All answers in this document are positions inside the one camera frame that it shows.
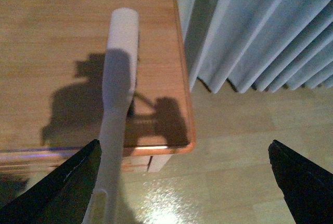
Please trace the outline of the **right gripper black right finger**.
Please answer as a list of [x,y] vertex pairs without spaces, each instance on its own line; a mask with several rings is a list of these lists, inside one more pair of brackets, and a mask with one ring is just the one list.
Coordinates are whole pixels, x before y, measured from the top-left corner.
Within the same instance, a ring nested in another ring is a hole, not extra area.
[[332,173],[274,140],[272,171],[296,223],[332,223]]

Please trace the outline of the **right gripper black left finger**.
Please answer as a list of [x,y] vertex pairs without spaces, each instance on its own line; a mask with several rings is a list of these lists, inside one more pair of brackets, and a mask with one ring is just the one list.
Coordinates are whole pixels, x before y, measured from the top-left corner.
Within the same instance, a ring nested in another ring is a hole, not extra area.
[[100,161],[100,142],[94,139],[2,207],[1,223],[82,223]]

